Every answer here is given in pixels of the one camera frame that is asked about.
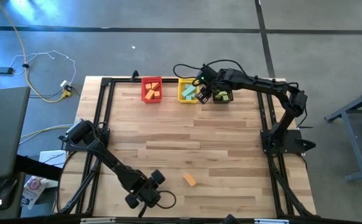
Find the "wooden tabletop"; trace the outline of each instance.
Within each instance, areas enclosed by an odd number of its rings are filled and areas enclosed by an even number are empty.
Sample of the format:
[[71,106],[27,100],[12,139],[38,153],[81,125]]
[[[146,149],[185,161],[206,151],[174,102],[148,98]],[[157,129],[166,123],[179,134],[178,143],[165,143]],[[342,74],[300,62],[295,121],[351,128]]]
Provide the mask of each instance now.
[[[86,77],[76,120],[93,120],[101,78]],[[177,84],[163,83],[162,102],[145,104],[141,101],[140,83],[116,84],[108,149],[120,161],[148,176],[159,169],[166,178],[159,190],[171,190],[177,196],[175,207],[148,208],[145,217],[224,218],[229,213],[237,218],[276,217],[267,158],[259,136],[257,93],[233,93],[234,101],[226,105],[216,105],[211,100],[205,105],[180,104]],[[284,110],[277,98],[273,100],[279,120]],[[80,184],[85,157],[85,152],[75,154],[63,172],[61,208]],[[302,158],[285,154],[285,164],[291,189],[307,210],[315,213]],[[186,173],[192,175],[197,186],[187,184],[183,179]],[[136,217],[142,205],[130,209],[124,201],[127,194],[116,175],[102,166],[94,216]],[[286,211],[282,190],[280,195]],[[172,202],[170,195],[162,195],[161,205]]]

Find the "gray floor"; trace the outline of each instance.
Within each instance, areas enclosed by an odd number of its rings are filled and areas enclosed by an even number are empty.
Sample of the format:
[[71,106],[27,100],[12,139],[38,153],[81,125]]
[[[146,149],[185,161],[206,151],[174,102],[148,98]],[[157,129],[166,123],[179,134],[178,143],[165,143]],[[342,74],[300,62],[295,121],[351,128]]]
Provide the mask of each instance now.
[[[1,1],[18,26],[159,27],[257,29],[253,0]],[[362,29],[362,1],[261,0],[268,29]],[[7,26],[0,13],[0,26]],[[268,77],[260,34],[21,32],[27,54],[58,50],[76,61],[74,87],[87,75],[172,75],[172,66],[199,66],[219,58],[237,60],[250,75]],[[309,178],[319,215],[362,221],[362,180],[346,183],[358,170],[343,123],[326,114],[362,93],[362,35],[268,36],[276,77],[297,81],[309,96],[304,138]],[[0,31],[0,66],[21,54],[16,35]],[[72,77],[64,57],[46,55],[32,63],[30,80],[41,94],[55,93]],[[193,71],[180,70],[193,75]],[[0,76],[0,88],[24,86],[24,76]],[[23,133],[74,122],[78,96],[48,104],[30,99]],[[36,155],[60,147],[61,131],[41,134],[19,148]]]

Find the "yellow container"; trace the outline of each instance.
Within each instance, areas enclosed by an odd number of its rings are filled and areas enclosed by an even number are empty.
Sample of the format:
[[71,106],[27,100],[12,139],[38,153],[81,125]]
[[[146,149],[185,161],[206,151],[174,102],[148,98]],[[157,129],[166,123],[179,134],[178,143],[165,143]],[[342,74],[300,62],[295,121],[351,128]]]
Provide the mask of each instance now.
[[[185,97],[182,96],[182,92],[185,90],[185,84],[191,84],[194,81],[194,78],[179,78],[179,102],[180,103],[198,103],[198,99],[196,97],[192,98],[193,100],[186,100]],[[199,87],[196,87],[195,96],[199,93]]]

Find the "orange block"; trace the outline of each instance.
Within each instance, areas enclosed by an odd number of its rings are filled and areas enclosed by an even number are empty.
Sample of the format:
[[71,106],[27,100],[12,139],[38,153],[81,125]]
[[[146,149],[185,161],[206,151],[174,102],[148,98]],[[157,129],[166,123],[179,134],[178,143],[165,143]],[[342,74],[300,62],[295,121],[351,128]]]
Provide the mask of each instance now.
[[152,83],[152,89],[156,90],[159,87],[159,83]]
[[145,84],[145,89],[146,89],[146,90],[150,90],[151,88],[152,88],[152,86],[151,86],[151,84],[150,84],[150,83]]
[[155,91],[154,95],[155,95],[155,99],[160,98],[160,92],[159,91]]
[[149,90],[149,92],[146,94],[145,99],[151,100],[155,94],[155,91]]
[[196,185],[196,180],[190,174],[186,173],[183,177],[191,187]]

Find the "white cable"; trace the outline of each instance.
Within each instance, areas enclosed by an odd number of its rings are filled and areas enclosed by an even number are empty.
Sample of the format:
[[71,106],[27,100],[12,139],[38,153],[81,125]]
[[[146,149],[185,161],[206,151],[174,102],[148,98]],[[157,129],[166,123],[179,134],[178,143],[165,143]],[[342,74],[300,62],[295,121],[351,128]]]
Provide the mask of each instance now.
[[70,127],[72,127],[72,126],[73,126],[73,124],[61,124],[61,125],[56,125],[56,126],[52,126],[52,127],[48,127],[48,128],[42,129],[42,130],[39,131],[38,133],[33,134],[31,137],[29,137],[29,138],[21,141],[21,142],[19,143],[19,145],[21,145],[22,143],[24,143],[24,142],[30,140],[31,138],[33,138],[34,136],[36,136],[36,135],[38,135],[38,134],[40,134],[40,133],[42,133],[42,132],[44,132],[44,131],[47,131],[47,130],[49,130],[49,129],[51,129],[51,128],[57,128],[57,127],[69,127],[69,128],[70,128]]
[[[51,51],[49,51],[49,52],[33,53],[33,54],[30,54],[30,55],[26,55],[26,57],[30,57],[30,56],[33,55],[33,57],[32,57],[31,59],[29,59],[29,60],[27,61],[27,63],[29,63],[29,62],[32,61],[34,58],[36,58],[36,56],[38,56],[38,55],[43,55],[43,54],[46,54],[46,55],[50,56],[51,59],[55,59],[53,56],[50,55],[50,53],[52,53],[52,52],[57,53],[57,54],[59,54],[59,55],[62,55],[62,56],[64,56],[64,57],[66,57],[69,61],[73,62],[73,69],[74,69],[75,71],[74,71],[74,73],[73,73],[72,79],[71,79],[70,82],[69,82],[70,84],[72,84],[73,79],[75,79],[75,75],[76,75],[76,62],[75,62],[73,59],[71,59],[69,56],[67,56],[67,55],[65,55],[65,54],[63,54],[63,53],[57,52],[56,50],[51,50]],[[17,57],[23,57],[23,56],[24,56],[24,55],[15,55],[15,57],[12,59],[11,64],[10,64],[9,66],[11,67],[12,64],[14,64],[15,58],[17,58]],[[25,72],[25,70],[22,69],[22,72],[21,72],[21,73],[14,73],[14,75],[22,75],[24,72]]]

